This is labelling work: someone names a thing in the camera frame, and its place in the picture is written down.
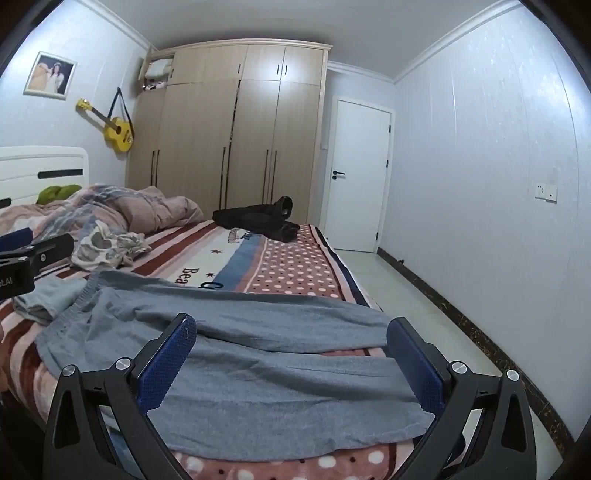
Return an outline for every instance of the polka dot bedsheet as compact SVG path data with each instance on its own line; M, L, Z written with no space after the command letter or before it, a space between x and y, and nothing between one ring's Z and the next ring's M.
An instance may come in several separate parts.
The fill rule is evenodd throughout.
M209 286L250 293L323 296L379 308L356 282L322 233L303 225L298 238L284 244L241 229L226 230L213 222L171 228L148 237L152 251L123 270L166 278L179 285ZM43 272L60 278L88 273L61 266ZM29 410L47 420L56 379L47 371L34 339L43 328L23 319L10 301L0 303L6 370L10 387ZM324 355L385 356L381 348L327 352ZM387 480L413 451L413 441L339 450L318 458L276 462L231 462L174 456L199 480Z

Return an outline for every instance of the black handle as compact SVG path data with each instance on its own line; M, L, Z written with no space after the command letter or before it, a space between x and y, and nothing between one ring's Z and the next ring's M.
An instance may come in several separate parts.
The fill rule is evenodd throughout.
M156 174L155 174L155 181L154 186L158 187L158 162L160 161L160 150L158 150L158 154L156 155Z
M218 210L222 209L223 161L225 158L226 158L226 147L223 148L223 153L222 153L222 172L220 173L220 201L219 201L219 206L217 207Z
M154 185L154 154L156 150L152 150L152 163L150 167L150 185Z
M265 174L262 178L262 200L261 203L265 203L265 187L267 186L267 164L269 163L269 149L267 148L267 154L265 155Z
M277 170L277 150L275 150L275 161L273 162L273 182L271 183L271 198L270 202L273 202L273 190L275 190L275 172Z

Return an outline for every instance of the wall switch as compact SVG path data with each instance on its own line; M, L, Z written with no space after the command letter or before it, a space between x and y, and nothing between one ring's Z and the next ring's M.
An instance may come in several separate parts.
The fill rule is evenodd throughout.
M556 201L558 201L558 187L556 185L537 183L535 184L535 197L537 199L556 203Z
M546 185L544 193L546 200L556 203L558 199L558 187L556 185Z

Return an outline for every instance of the photo of two people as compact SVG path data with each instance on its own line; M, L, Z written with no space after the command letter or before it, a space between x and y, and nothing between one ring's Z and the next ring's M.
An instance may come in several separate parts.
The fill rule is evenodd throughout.
M75 62L40 52L24 93L65 100L75 66Z

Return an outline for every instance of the ukulele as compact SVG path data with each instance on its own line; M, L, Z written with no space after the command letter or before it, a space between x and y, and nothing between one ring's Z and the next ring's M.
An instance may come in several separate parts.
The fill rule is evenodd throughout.
M127 152L134 144L134 136L131 133L131 125L122 118L116 116L107 118L94 108L90 102L81 98L76 106L82 110L91 111L105 123L105 139L112 142L113 148L119 152Z

